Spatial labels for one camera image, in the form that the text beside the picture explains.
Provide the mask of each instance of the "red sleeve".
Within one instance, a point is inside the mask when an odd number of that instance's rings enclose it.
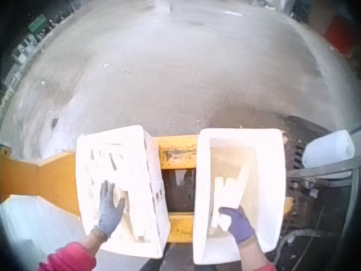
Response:
[[[268,263],[266,266],[257,268],[255,271],[277,271],[273,264]]]
[[[47,264],[40,263],[38,271],[90,271],[95,266],[95,257],[73,242],[48,255]]]

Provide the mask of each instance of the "gloved hand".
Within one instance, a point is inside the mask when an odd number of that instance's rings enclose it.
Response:
[[[107,237],[110,237],[115,228],[118,226],[123,216],[123,210],[125,206],[125,198],[119,200],[118,206],[115,207],[113,204],[115,184],[109,186],[108,181],[102,183],[100,189],[100,204],[99,213],[100,219],[99,224],[96,226],[101,230]]]
[[[234,236],[237,244],[246,241],[254,234],[254,229],[251,227],[242,207],[239,209],[221,207],[219,212],[232,218],[228,231]]]

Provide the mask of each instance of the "white styrofoam box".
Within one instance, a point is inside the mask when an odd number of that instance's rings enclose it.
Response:
[[[193,225],[193,259],[195,264],[218,264],[240,260],[237,244],[229,232],[211,227],[213,211],[213,182],[215,177],[237,178],[242,165],[227,155],[220,168],[232,165],[239,167],[233,176],[217,176],[213,170],[217,164],[212,153],[217,148],[227,151],[245,150],[250,163],[247,186],[257,189],[248,194],[246,187],[243,199],[253,205],[245,208],[249,217],[256,212],[251,225],[255,227],[263,252],[273,250],[279,240],[285,201],[285,157],[282,133],[277,129],[204,129],[198,137],[197,181]]]
[[[99,220],[100,184],[115,183],[125,197],[122,220],[101,249],[161,258],[170,231],[157,141],[139,125],[79,137],[76,182],[86,234]]]
[[[347,130],[317,138],[307,144],[302,155],[302,164],[305,168],[319,167],[347,159],[355,155],[355,146]],[[321,176],[323,178],[346,178],[351,172],[342,172]]]

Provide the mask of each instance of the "floor drain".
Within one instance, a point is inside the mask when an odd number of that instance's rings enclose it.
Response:
[[[51,130],[53,130],[56,127],[56,124],[58,123],[58,117],[53,118],[51,121]]]

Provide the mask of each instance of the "yellow metal frame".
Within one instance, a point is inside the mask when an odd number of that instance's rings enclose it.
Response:
[[[161,169],[196,168],[196,135],[158,137]],[[75,151],[55,155],[39,164],[10,158],[11,150],[2,146],[0,151],[0,200],[10,195],[41,196],[50,203],[80,216],[75,179]],[[284,214],[293,205],[286,198]],[[193,213],[169,213],[171,230],[168,242],[191,243]]]

